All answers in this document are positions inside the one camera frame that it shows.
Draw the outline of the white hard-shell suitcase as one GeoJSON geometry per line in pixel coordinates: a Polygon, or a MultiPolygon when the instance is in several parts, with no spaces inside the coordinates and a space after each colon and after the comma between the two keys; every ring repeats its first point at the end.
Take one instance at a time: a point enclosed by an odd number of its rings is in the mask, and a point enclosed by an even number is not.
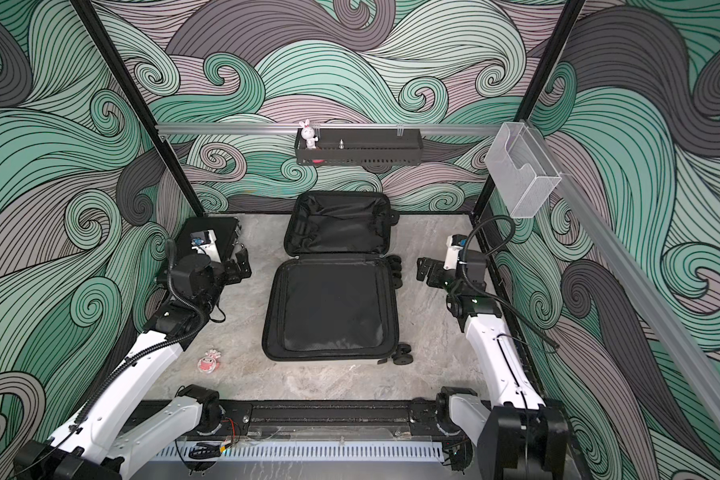
{"type": "Polygon", "coordinates": [[[309,191],[284,236],[262,350],[276,362],[370,361],[409,365],[399,339],[402,259],[389,252],[399,215],[376,192],[309,191]]]}

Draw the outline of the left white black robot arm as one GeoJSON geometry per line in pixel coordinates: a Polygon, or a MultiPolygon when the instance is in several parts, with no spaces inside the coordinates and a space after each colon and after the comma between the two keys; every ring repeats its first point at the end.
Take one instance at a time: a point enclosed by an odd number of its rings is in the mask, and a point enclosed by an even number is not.
{"type": "Polygon", "coordinates": [[[20,448],[11,478],[129,479],[182,435],[213,436],[224,426],[218,392],[190,384],[158,413],[123,429],[154,382],[212,322],[224,287],[251,275],[248,251],[239,242],[219,249],[212,241],[192,240],[191,247],[191,254],[177,258],[175,242],[168,242],[167,300],[81,408],[48,440],[20,448]]]}

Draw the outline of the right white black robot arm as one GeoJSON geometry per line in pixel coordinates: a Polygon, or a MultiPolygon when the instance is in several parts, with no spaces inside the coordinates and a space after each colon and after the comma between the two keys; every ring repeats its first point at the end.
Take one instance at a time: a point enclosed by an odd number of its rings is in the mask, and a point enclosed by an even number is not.
{"type": "Polygon", "coordinates": [[[521,314],[486,290],[489,256],[470,247],[480,229],[449,236],[443,260],[417,261],[418,280],[445,291],[446,307],[475,352],[489,393],[483,401],[468,389],[443,388],[439,421],[446,432],[461,432],[471,442],[484,479],[561,479],[568,423],[528,379],[505,318],[520,320],[521,314]]]}

